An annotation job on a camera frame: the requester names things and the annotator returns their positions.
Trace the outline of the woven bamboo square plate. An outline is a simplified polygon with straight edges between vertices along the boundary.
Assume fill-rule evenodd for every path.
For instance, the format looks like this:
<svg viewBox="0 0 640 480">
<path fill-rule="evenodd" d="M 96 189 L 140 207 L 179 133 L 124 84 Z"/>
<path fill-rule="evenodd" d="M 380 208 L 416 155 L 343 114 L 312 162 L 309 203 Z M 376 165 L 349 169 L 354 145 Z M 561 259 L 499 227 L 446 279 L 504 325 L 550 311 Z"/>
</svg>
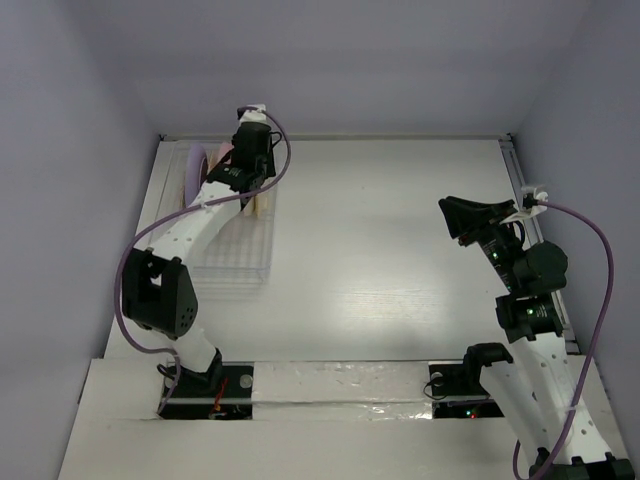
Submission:
<svg viewBox="0 0 640 480">
<path fill-rule="evenodd" d="M 264 192 L 250 198 L 243 209 L 243 215 L 255 218 L 261 218 L 266 215 L 270 208 L 270 196 L 269 192 Z"/>
</svg>

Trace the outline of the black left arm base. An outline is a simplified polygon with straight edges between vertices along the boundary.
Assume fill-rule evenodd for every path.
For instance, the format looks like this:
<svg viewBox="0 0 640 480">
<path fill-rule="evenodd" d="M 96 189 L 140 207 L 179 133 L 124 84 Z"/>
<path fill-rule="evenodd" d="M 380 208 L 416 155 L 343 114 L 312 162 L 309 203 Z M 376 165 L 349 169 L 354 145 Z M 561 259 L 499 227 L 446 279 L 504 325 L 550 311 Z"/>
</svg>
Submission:
<svg viewBox="0 0 640 480">
<path fill-rule="evenodd" d="M 254 365 L 223 363 L 212 383 L 183 369 L 160 417 L 165 420 L 250 420 Z"/>
</svg>

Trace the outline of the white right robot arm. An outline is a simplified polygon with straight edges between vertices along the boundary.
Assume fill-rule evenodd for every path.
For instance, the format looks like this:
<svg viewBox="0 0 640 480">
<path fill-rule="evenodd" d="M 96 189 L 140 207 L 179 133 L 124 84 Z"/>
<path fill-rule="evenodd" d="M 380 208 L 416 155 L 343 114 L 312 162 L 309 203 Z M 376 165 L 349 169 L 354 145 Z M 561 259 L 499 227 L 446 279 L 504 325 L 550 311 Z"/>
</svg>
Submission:
<svg viewBox="0 0 640 480">
<path fill-rule="evenodd" d="M 481 203 L 448 196 L 438 203 L 449 234 L 461 246 L 478 245 L 508 293 L 496 300 L 507 342 L 468 347 L 455 377 L 473 392 L 486 391 L 517 441 L 512 468 L 528 462 L 529 479 L 633 479 L 600 434 L 582 393 L 594 353 L 573 375 L 564 327 L 553 296 L 565 287 L 568 257 L 556 244 L 527 246 L 523 221 L 550 204 L 544 193 L 514 201 Z"/>
</svg>

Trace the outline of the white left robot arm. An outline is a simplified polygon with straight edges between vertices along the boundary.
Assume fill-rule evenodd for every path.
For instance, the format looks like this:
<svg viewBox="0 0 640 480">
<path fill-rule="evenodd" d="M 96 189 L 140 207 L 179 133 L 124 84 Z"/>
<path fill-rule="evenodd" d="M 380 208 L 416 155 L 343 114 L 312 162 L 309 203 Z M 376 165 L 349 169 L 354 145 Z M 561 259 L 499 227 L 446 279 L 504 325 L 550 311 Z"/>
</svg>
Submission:
<svg viewBox="0 0 640 480">
<path fill-rule="evenodd" d="M 265 116 L 247 113 L 218 162 L 201 175 L 198 191 L 165 220 L 165 233 L 144 249 L 132 247 L 118 267 L 117 321 L 130 319 L 164 336 L 174 364 L 161 372 L 174 382 L 186 379 L 201 395 L 219 388 L 222 357 L 196 324 L 190 268 L 229 222 L 261 210 L 267 189 L 282 176 L 274 156 L 282 138 Z"/>
</svg>

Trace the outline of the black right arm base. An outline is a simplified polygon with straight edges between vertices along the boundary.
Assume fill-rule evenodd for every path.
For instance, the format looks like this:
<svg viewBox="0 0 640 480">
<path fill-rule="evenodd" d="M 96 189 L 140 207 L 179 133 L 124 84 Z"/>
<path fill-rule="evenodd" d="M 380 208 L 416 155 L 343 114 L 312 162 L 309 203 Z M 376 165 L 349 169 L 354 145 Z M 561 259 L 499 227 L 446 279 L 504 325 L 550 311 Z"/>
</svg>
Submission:
<svg viewBox="0 0 640 480">
<path fill-rule="evenodd" d="M 462 363 L 430 363 L 423 394 L 436 420 L 501 418 L 496 402 L 466 373 Z"/>
</svg>

